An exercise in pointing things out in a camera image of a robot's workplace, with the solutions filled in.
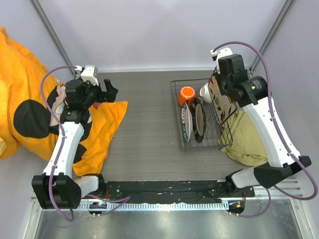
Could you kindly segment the square floral plate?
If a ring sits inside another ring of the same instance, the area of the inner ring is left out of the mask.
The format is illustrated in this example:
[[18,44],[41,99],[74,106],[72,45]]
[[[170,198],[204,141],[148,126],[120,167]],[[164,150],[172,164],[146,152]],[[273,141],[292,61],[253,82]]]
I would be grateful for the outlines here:
[[212,74],[208,90],[215,109],[219,124],[223,124],[233,113],[237,111],[237,105],[225,95],[221,94],[215,75]]

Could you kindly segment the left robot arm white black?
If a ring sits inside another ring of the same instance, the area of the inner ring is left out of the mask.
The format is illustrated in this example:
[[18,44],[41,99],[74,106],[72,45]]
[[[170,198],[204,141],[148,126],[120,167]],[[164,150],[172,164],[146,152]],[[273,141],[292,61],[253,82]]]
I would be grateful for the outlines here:
[[32,179],[32,187],[43,209],[76,209],[82,198],[91,194],[100,199],[106,193],[102,174],[90,173],[77,180],[72,177],[72,165],[84,125],[89,120],[89,108],[94,103],[114,102],[118,90],[109,79],[104,80],[106,90],[81,78],[65,85],[64,107],[59,131],[51,159],[41,175]]

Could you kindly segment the brown rimmed round plate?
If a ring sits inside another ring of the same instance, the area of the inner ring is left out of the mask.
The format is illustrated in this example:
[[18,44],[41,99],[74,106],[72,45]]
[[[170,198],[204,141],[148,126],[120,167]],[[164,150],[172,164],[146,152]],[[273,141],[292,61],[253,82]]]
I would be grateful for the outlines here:
[[195,136],[195,140],[198,143],[202,143],[204,133],[206,132],[206,113],[203,105],[200,102],[196,102],[194,99],[190,107],[192,115],[192,127]]

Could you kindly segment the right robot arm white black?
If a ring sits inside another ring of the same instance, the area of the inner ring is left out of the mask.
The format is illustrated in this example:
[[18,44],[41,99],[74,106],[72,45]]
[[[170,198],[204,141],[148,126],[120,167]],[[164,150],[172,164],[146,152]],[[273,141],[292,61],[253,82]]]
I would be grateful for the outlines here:
[[243,188],[253,185],[268,189],[309,167],[311,159],[300,155],[277,118],[266,80],[261,76],[251,78],[242,56],[233,54],[229,49],[218,51],[213,59],[217,61],[215,78],[221,94],[237,102],[249,116],[268,158],[262,165],[228,175],[226,193],[235,197]]

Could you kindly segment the green rimmed white plate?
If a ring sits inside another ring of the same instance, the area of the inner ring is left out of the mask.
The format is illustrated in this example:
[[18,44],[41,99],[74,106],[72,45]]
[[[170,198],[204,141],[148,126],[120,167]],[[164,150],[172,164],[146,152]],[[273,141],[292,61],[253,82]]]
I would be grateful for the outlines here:
[[181,130],[183,141],[188,143],[192,133],[192,116],[187,102],[183,103],[181,109]]

